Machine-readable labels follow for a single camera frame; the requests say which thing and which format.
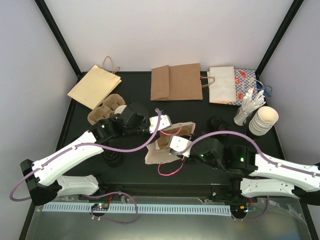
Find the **cake print paper bag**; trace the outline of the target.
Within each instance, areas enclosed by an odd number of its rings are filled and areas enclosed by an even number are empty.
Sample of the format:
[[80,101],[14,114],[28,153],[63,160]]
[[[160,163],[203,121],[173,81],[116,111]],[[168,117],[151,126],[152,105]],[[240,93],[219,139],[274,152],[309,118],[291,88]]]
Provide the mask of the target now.
[[[175,123],[166,130],[159,131],[159,138],[147,145],[147,154],[144,158],[145,164],[157,165],[157,172],[159,175],[169,177],[179,172],[184,166],[185,156],[176,156],[170,154],[169,141],[171,136],[187,136],[190,137],[196,128],[194,122],[180,122]],[[171,173],[161,173],[161,165],[169,164],[175,161],[180,161],[180,166],[177,170]]]

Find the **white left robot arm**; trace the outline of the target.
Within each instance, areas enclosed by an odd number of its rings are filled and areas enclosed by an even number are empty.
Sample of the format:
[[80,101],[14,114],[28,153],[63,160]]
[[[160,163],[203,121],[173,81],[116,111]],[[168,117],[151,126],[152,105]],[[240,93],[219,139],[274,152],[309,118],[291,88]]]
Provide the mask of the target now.
[[[171,120],[159,109],[157,115],[149,116],[148,110],[140,103],[120,106],[115,113],[100,119],[76,140],[57,152],[37,161],[29,159],[21,164],[29,199],[36,206],[51,202],[57,197],[68,195],[88,195],[97,200],[108,192],[106,185],[97,175],[65,176],[64,174],[83,161],[103,152],[133,153],[157,139],[158,131],[171,126]],[[141,146],[120,149],[114,145],[120,139],[133,136],[147,137]]]

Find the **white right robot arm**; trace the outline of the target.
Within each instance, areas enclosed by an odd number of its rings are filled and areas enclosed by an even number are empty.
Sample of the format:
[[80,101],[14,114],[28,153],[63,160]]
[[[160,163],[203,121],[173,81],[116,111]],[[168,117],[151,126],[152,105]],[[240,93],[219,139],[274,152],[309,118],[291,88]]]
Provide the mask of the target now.
[[288,197],[308,205],[320,204],[318,165],[289,163],[242,145],[223,145],[216,138],[201,140],[187,152],[192,160],[231,174],[228,186],[218,191],[219,199],[238,202],[244,198]]

